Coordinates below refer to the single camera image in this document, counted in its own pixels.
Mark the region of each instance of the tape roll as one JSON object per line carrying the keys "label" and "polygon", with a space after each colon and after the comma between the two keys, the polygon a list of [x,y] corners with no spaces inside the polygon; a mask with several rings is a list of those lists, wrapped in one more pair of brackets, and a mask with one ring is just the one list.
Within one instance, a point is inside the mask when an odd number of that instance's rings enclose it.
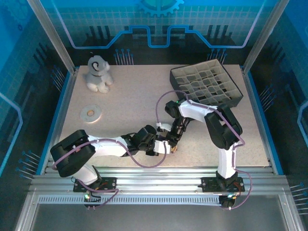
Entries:
{"label": "tape roll", "polygon": [[87,105],[80,112],[80,118],[86,123],[92,123],[101,117],[102,110],[97,105]]}

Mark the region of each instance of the speckled work surface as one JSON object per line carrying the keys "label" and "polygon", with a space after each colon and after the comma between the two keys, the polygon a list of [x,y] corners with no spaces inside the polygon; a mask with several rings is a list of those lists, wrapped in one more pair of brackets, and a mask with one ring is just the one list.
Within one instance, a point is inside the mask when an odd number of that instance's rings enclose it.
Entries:
{"label": "speckled work surface", "polygon": [[[131,132],[137,132],[149,124],[155,127],[155,104],[165,92],[172,90],[169,82],[170,69],[180,65],[119,65],[111,66],[115,79],[108,94],[90,91],[83,78],[88,67],[81,66],[74,86],[72,98],[66,114],[60,140],[78,129],[87,134],[113,138]],[[244,97],[233,113],[243,127],[242,137],[245,147],[237,150],[238,166],[268,166],[267,157],[257,128],[256,119],[248,98],[239,65],[225,65],[234,82]],[[176,94],[167,95],[159,105],[162,123],[172,124],[173,119],[164,111],[165,104],[177,100]],[[102,115],[94,123],[85,123],[80,118],[80,111],[89,104],[96,104],[102,109]],[[154,165],[159,157],[146,156],[138,152],[135,158],[144,165]],[[129,157],[104,156],[93,158],[88,162],[95,166],[135,167]],[[178,143],[178,150],[168,155],[163,167],[198,167],[217,166],[218,151],[211,142],[205,124],[192,121]]]}

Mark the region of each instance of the black grid tray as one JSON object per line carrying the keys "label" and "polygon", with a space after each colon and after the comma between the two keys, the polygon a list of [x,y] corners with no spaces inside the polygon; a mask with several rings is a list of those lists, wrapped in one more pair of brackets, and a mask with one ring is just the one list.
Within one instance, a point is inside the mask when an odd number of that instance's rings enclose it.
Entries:
{"label": "black grid tray", "polygon": [[[170,71],[170,83],[174,90],[182,90],[189,99],[206,105],[226,103],[236,107],[243,94],[226,69],[217,60],[178,67]],[[181,99],[184,95],[177,92]]]}

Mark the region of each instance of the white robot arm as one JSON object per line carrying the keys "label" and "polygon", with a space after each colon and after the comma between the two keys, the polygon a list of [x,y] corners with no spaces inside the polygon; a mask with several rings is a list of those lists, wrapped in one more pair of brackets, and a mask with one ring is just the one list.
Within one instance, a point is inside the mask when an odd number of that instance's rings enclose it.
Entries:
{"label": "white robot arm", "polygon": [[[209,106],[207,105],[207,108],[202,108],[199,105],[202,105],[200,103],[195,103],[192,100],[189,101],[183,101],[181,102],[169,102],[166,105],[166,111],[170,114],[172,114],[172,110],[176,110],[176,107],[178,107],[178,112],[180,113],[179,117],[183,118],[190,118],[193,120],[200,121],[202,123],[206,123],[206,116],[208,114],[214,114],[213,109],[218,109],[217,106]],[[242,129],[237,124],[238,126],[238,133],[242,133]],[[166,124],[157,124],[158,129],[165,129],[169,128],[172,126],[166,125]],[[233,152],[233,147],[236,145],[236,142],[232,144],[230,147],[223,146],[221,148],[218,148],[218,173],[225,179],[230,178],[233,174],[235,174],[235,170],[232,166],[232,152]]]}
{"label": "white robot arm", "polygon": [[[137,133],[116,138],[106,138],[107,141],[103,142],[93,142],[76,150],[75,153],[56,164],[57,170],[61,177],[73,176],[83,181],[86,185],[91,185],[99,178],[95,167],[87,164],[91,158],[106,155],[124,157],[128,156],[127,150],[131,155],[135,155],[138,151],[145,151],[146,155],[169,154],[171,146],[168,142],[159,141],[156,138],[155,128],[147,125]],[[87,135],[84,130],[77,130],[53,146],[51,154],[54,161],[58,162],[60,158],[63,158],[64,155],[79,145],[101,139],[103,138]]]}
{"label": "white robot arm", "polygon": [[[74,176],[86,185],[91,185],[99,178],[99,175],[94,166],[87,164],[90,158],[105,155],[124,157],[128,156],[127,150],[132,155],[135,155],[138,151],[145,151],[146,155],[152,156],[164,153],[169,154],[180,141],[189,122],[198,120],[206,123],[211,140],[218,147],[218,177],[222,179],[230,179],[232,176],[237,177],[232,165],[232,152],[233,146],[236,145],[238,139],[226,125],[220,123],[220,118],[213,110],[220,111],[238,134],[242,133],[241,126],[229,107],[206,106],[207,109],[205,109],[201,108],[200,105],[202,104],[187,100],[170,101],[166,104],[165,111],[175,118],[173,124],[157,124],[157,131],[167,131],[165,136],[163,133],[158,135],[156,129],[147,125],[139,132],[132,133],[133,135],[128,134],[112,138],[122,143],[125,148],[111,141],[94,142],[57,163],[57,170],[61,177]],[[99,139],[101,138],[87,135],[84,130],[78,130],[52,147],[51,154],[54,161],[57,162],[57,160],[80,144]]]}

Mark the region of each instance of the white plush toy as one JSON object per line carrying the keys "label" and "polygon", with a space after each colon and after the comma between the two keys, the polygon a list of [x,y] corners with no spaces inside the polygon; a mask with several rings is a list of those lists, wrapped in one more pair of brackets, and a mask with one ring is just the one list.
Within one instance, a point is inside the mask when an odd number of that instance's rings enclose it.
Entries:
{"label": "white plush toy", "polygon": [[89,72],[85,75],[87,87],[93,92],[108,93],[108,85],[114,80],[109,74],[110,65],[99,55],[91,57],[88,61]]}

